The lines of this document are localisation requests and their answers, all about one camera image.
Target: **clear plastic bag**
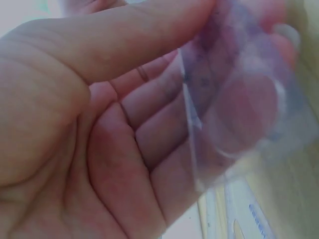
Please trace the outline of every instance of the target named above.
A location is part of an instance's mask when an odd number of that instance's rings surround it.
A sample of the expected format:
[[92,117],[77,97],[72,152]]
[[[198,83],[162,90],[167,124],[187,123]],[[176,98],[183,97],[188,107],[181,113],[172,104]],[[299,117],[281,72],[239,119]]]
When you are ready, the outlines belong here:
[[237,0],[218,0],[179,53],[198,190],[283,160],[318,137],[292,70]]

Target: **palm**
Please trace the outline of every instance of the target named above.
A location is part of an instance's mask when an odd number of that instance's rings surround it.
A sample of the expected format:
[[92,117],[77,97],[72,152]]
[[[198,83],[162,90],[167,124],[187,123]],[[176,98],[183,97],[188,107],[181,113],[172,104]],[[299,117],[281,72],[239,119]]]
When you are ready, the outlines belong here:
[[189,160],[180,86],[175,53],[93,85],[90,106],[41,173],[8,189],[23,188],[34,205],[13,238],[158,237],[196,197],[179,200],[193,192],[180,167]]

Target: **finger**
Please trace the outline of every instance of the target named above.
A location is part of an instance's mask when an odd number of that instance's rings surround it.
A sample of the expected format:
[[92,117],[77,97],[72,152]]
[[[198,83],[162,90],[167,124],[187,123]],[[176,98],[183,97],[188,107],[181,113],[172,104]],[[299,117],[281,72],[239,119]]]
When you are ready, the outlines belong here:
[[261,27],[268,33],[276,23],[286,19],[285,0],[240,0],[259,21]]
[[127,4],[124,0],[59,0],[59,3],[64,16],[91,14]]
[[211,0],[149,0],[90,15],[38,20],[15,32],[31,35],[29,44],[45,49],[92,84],[177,49],[200,30],[213,5]]
[[[111,84],[118,93],[119,100],[122,100],[130,92],[142,86],[145,82],[152,79],[156,79],[172,62],[177,52],[171,52],[163,57],[160,57],[154,61],[151,61],[143,66],[140,66],[118,78],[111,80]],[[130,103],[134,97],[130,96],[129,99],[125,99],[126,102]]]
[[[213,147],[203,148],[202,154],[216,159]],[[220,176],[226,164],[210,167],[210,178]],[[162,214],[168,226],[177,220],[199,198],[194,187],[189,141],[184,141],[152,173],[151,182]]]
[[118,103],[97,120],[88,146],[90,182],[127,238],[157,238],[165,222],[154,197],[134,132]]
[[175,57],[160,76],[132,91],[122,100],[122,106],[133,129],[137,129],[176,98],[182,87],[182,75],[179,68],[180,60]]

